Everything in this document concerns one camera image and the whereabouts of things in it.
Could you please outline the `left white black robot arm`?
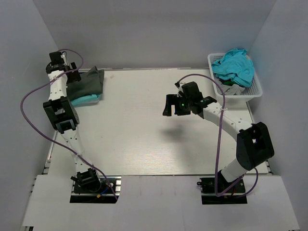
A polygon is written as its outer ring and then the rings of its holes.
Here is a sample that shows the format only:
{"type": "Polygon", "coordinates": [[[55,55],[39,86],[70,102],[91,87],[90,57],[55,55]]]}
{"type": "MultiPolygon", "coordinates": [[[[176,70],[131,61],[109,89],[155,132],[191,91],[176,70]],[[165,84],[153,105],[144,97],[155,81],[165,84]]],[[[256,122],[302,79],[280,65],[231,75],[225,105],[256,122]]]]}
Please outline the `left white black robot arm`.
{"type": "Polygon", "coordinates": [[[65,146],[74,151],[72,157],[76,175],[71,179],[82,189],[97,192],[102,186],[102,180],[97,176],[96,171],[86,164],[86,162],[91,164],[91,161],[85,157],[85,150],[80,140],[77,127],[79,117],[66,92],[66,84],[80,81],[80,74],[78,71],[74,71],[58,77],[65,71],[75,68],[75,63],[67,64],[65,61],[52,61],[46,66],[49,80],[52,80],[53,83],[50,86],[49,99],[43,103],[43,108],[52,127],[63,137],[65,146]]]}

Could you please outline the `dark grey t-shirt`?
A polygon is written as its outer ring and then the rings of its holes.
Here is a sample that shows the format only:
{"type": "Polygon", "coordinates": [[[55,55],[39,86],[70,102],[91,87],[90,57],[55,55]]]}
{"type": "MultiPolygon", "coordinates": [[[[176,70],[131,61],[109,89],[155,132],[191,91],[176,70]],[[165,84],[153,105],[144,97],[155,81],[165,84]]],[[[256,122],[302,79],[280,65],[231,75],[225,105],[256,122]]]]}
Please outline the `dark grey t-shirt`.
{"type": "Polygon", "coordinates": [[[104,70],[96,66],[88,72],[81,73],[81,80],[67,84],[67,96],[70,101],[88,95],[103,93],[104,70]]]}

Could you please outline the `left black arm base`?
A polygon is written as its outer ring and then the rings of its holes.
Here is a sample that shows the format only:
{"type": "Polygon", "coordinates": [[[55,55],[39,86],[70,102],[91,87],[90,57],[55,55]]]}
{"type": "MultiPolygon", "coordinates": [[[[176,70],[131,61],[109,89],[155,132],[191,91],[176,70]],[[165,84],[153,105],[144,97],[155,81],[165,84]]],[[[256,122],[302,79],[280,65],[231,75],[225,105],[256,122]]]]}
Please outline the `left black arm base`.
{"type": "Polygon", "coordinates": [[[73,183],[70,203],[71,204],[115,204],[114,194],[104,177],[100,183],[94,183],[91,189],[82,188],[76,182],[73,183]]]}

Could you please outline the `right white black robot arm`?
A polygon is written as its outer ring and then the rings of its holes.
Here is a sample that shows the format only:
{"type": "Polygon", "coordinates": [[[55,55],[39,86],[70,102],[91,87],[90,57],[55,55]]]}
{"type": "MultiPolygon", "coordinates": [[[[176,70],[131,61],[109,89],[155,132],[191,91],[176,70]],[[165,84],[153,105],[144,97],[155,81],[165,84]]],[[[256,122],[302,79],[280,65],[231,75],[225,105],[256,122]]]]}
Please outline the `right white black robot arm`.
{"type": "Polygon", "coordinates": [[[236,141],[236,158],[219,172],[221,177],[218,178],[217,185],[223,192],[230,191],[237,178],[274,156],[269,130],[264,123],[247,122],[232,112],[223,110],[222,105],[210,96],[194,102],[179,94],[168,94],[163,116],[172,115],[171,106],[175,106],[175,114],[178,116],[194,113],[222,126],[236,141]]]}

